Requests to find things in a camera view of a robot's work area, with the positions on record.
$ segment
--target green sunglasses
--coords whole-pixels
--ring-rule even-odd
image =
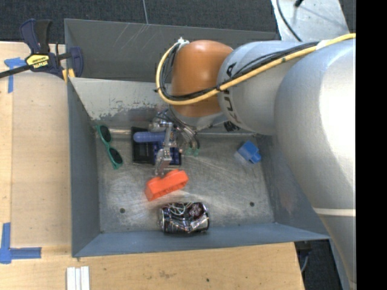
[[[111,134],[108,127],[104,125],[96,126],[99,136],[101,137],[102,142],[106,146],[106,151],[108,153],[111,164],[113,165],[113,169],[117,170],[120,166],[122,166],[122,157],[117,151],[117,149],[110,147],[111,143]]]

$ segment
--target aluminum can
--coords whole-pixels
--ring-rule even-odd
[[[169,203],[159,214],[159,226],[166,233],[201,232],[210,225],[208,209],[201,202]]]

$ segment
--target blue tape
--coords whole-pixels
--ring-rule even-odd
[[[4,63],[10,69],[26,65],[25,61],[23,59],[21,59],[20,57],[18,57],[18,58],[11,58],[11,59],[5,59]],[[10,75],[9,79],[8,79],[8,93],[11,93],[12,91],[13,91],[13,75]]]
[[[7,222],[2,225],[0,263],[9,264],[12,260],[18,259],[40,259],[41,247],[30,248],[10,248],[11,223]]]

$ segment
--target blue block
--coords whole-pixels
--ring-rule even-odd
[[[41,247],[31,248],[10,248],[11,223],[2,225],[0,263],[9,264],[17,259],[40,259]]]
[[[246,141],[239,149],[238,153],[247,161],[255,164],[261,160],[259,149],[251,142]]]
[[[5,59],[4,63],[10,69],[26,65],[25,61],[23,59],[21,59],[20,57],[18,57],[18,58],[11,58],[11,59]],[[13,75],[10,75],[9,79],[8,79],[8,93],[11,93],[12,91],[13,91]]]

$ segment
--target clamp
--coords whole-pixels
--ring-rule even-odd
[[[79,47],[71,47],[69,52],[59,54],[58,44],[56,44],[56,54],[50,52],[48,32],[51,24],[52,21],[49,19],[38,21],[29,19],[21,25],[21,36],[24,43],[30,48],[31,54],[24,59],[26,63],[24,66],[1,72],[0,78],[30,70],[32,72],[54,74],[65,80],[66,70],[60,65],[60,61],[69,58],[72,60],[74,75],[79,77],[82,74],[83,57]]]

